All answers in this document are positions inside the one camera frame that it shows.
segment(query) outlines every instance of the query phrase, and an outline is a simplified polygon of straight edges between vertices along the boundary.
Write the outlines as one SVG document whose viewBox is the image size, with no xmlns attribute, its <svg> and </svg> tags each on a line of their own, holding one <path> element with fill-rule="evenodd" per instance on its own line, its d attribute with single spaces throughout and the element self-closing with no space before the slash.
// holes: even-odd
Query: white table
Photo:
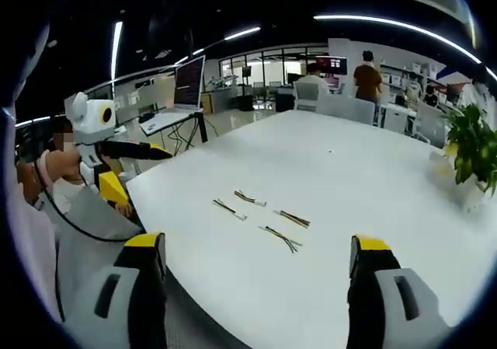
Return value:
<svg viewBox="0 0 497 349">
<path fill-rule="evenodd" d="M 128 188 L 147 231 L 165 233 L 170 270 L 228 332 L 258 349 L 346 347 L 353 234 L 389 244 L 436 293 L 450 325 L 487 278 L 497 247 L 495 201 L 464 217 L 428 181 L 434 149 L 384 129 L 288 111 L 165 161 Z M 274 208 L 308 219 L 310 228 Z M 267 225 L 304 246 L 292 255 L 258 229 Z"/>
</svg>

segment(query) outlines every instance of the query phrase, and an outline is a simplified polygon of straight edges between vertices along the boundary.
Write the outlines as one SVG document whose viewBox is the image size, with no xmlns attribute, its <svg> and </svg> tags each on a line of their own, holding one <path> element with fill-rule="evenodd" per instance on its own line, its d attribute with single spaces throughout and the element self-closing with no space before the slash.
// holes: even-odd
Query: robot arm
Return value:
<svg viewBox="0 0 497 349">
<path fill-rule="evenodd" d="M 81 156 L 80 171 L 87 184 L 95 184 L 104 200 L 128 204 L 129 197 L 101 153 L 111 158 L 168 159 L 164 149 L 148 143 L 108 141 L 116 127 L 115 104 L 108 99 L 88 99 L 79 92 L 66 115 L 72 123 L 75 145 Z"/>
</svg>

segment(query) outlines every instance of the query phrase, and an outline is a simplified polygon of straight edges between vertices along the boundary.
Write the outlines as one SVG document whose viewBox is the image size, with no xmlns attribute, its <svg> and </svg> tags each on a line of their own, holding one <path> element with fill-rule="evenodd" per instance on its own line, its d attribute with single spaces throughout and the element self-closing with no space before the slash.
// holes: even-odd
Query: white robot head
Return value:
<svg viewBox="0 0 497 349">
<path fill-rule="evenodd" d="M 88 99 L 83 92 L 78 92 L 70 113 L 75 143 L 93 145 L 114 135 L 116 110 L 112 100 Z"/>
</svg>

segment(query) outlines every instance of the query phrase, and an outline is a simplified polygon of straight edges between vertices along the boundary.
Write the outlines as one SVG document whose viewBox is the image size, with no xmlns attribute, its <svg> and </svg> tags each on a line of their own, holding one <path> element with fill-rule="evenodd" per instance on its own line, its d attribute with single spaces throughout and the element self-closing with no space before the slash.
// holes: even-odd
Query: white wall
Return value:
<svg viewBox="0 0 497 349">
<path fill-rule="evenodd" d="M 347 95 L 355 94 L 356 87 L 353 82 L 353 74 L 356 67 L 363 63 L 363 51 L 373 52 L 374 63 L 378 69 L 380 64 L 410 68 L 413 62 L 418 64 L 429 63 L 437 72 L 446 67 L 446 65 L 439 63 L 436 60 L 400 48 L 384 46 L 382 44 L 352 41 L 346 38 L 330 38 L 328 39 L 329 55 L 347 58 L 347 76 L 342 76 L 342 80 L 345 81 L 344 93 Z M 443 84 L 448 84 L 469 82 L 469 79 L 461 73 L 457 73 L 439 79 L 438 81 Z"/>
</svg>

